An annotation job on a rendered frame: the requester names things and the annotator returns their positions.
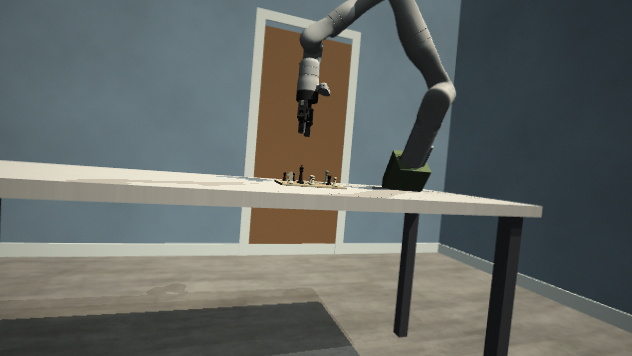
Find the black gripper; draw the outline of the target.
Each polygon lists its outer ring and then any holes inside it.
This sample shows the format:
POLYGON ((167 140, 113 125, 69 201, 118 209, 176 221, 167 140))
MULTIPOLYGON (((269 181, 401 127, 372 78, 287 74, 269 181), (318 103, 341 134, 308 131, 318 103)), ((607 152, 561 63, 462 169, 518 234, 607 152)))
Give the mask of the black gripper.
POLYGON ((299 102, 297 113, 299 121, 298 133, 304 134, 305 137, 310 137, 314 111, 311 105, 318 102, 318 94, 318 92, 313 90, 298 90, 296 94, 296 101, 299 102))

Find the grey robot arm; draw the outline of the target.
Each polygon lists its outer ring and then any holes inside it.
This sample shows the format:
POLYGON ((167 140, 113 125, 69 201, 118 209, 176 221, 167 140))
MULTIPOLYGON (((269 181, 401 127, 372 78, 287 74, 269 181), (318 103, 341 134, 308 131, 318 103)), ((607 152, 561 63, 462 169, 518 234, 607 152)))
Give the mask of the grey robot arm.
MULTIPOLYGON (((348 0, 324 19, 307 28, 300 35, 304 48, 300 62, 298 90, 313 90, 330 96, 326 83, 319 84, 323 40, 334 38, 366 11, 384 0, 348 0), (306 60, 304 60, 306 58, 306 60), (316 59, 316 60, 313 60, 316 59)), ((401 156, 401 161, 412 168, 425 166, 442 121, 456 97, 455 88, 445 72, 431 35, 415 0, 388 0, 395 16, 400 42, 410 61, 422 73, 428 89, 417 113, 417 119, 401 156)))

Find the black chess piece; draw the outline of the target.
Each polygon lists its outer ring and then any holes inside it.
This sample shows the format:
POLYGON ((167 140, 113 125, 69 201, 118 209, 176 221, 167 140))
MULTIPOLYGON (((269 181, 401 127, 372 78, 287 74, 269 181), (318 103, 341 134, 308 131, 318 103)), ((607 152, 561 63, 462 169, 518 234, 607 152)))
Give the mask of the black chess piece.
POLYGON ((304 168, 303 167, 299 167, 299 168, 300 168, 300 170, 299 170, 300 171, 300 175, 299 175, 299 180, 297 181, 297 183, 304 184, 303 177, 302 177, 302 172, 303 172, 304 168))

